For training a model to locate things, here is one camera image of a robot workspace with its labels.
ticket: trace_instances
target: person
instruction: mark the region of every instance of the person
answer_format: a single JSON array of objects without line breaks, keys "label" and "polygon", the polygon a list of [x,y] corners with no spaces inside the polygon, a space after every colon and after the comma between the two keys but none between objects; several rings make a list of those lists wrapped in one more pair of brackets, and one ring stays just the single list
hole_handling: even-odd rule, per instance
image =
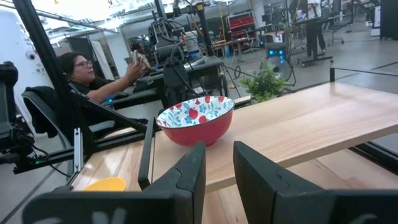
[{"label": "person", "polygon": [[93,64],[83,54],[68,52],[58,57],[70,83],[91,100],[102,103],[117,92],[124,91],[142,75],[142,60],[127,66],[126,75],[118,80],[96,77]]},{"label": "person", "polygon": [[[321,0],[308,0],[308,19],[313,19],[315,17],[322,16],[320,3]],[[322,26],[317,27],[317,37],[318,37],[319,47],[321,48],[322,52],[325,53],[326,44],[322,34]]]},{"label": "person", "polygon": [[142,46],[142,44],[133,43],[130,46],[130,50],[131,50],[131,57],[132,58],[134,58],[134,51],[137,50],[138,57],[142,59],[143,68],[144,68],[145,72],[148,72],[148,71],[152,70],[152,67],[149,64],[148,59],[145,56],[145,51],[144,51],[144,47]]}]

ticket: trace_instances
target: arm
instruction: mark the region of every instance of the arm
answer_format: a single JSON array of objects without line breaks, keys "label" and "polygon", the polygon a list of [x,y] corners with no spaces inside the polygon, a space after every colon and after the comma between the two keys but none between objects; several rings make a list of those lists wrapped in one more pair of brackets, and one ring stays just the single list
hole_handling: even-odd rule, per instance
[{"label": "arm", "polygon": [[114,82],[111,82],[109,84],[102,86],[101,88],[99,88],[97,90],[91,90],[90,92],[87,93],[87,96],[91,100],[94,100],[98,103],[102,103],[107,96],[110,96],[112,94],[115,94],[116,92],[125,90],[131,84],[136,82],[136,80],[137,80],[136,78],[133,80],[130,80],[130,78],[126,75],[118,80],[115,80]]}]

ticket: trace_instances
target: bowl rim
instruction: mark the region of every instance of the bowl rim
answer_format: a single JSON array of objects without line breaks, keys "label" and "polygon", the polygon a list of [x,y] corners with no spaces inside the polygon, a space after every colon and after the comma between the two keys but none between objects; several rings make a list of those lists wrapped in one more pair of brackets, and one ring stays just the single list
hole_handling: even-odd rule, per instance
[{"label": "bowl rim", "polygon": [[195,124],[195,125],[186,126],[186,127],[166,127],[166,126],[163,126],[163,125],[159,125],[159,123],[157,122],[157,121],[158,121],[157,118],[158,118],[160,115],[158,115],[158,117],[156,118],[156,125],[158,125],[158,126],[161,127],[162,129],[163,129],[163,128],[164,128],[164,129],[183,129],[183,128],[189,128],[189,127],[196,127],[196,126],[200,126],[200,125],[203,125],[203,124],[208,124],[208,123],[210,123],[210,122],[212,122],[212,121],[217,120],[218,118],[221,118],[222,116],[228,114],[229,112],[231,112],[231,111],[233,111],[233,110],[235,109],[235,101],[234,101],[233,99],[231,99],[231,98],[228,98],[228,99],[232,100],[232,102],[233,102],[232,108],[229,109],[229,110],[228,110],[226,113],[224,113],[223,115],[221,115],[221,116],[219,116],[219,117],[217,117],[217,118],[215,118],[215,119],[212,119],[212,120],[210,120],[210,121],[206,121],[206,122],[204,122],[204,123]]}]

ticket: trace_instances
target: red bowl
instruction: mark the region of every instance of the red bowl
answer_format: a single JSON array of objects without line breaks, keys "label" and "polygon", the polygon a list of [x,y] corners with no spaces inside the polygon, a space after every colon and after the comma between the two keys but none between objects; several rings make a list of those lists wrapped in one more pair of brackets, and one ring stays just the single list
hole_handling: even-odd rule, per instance
[{"label": "red bowl", "polygon": [[161,113],[156,123],[173,142],[193,146],[214,144],[228,130],[235,102],[223,96],[205,96],[176,104]]}]

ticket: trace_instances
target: hand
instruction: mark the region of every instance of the hand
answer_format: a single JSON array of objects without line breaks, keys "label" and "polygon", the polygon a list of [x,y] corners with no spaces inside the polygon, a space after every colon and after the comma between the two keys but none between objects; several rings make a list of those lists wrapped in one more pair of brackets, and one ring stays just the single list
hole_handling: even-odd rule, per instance
[{"label": "hand", "polygon": [[141,77],[143,70],[142,58],[139,57],[138,61],[127,66],[126,76],[129,77],[131,82],[134,82]]}]

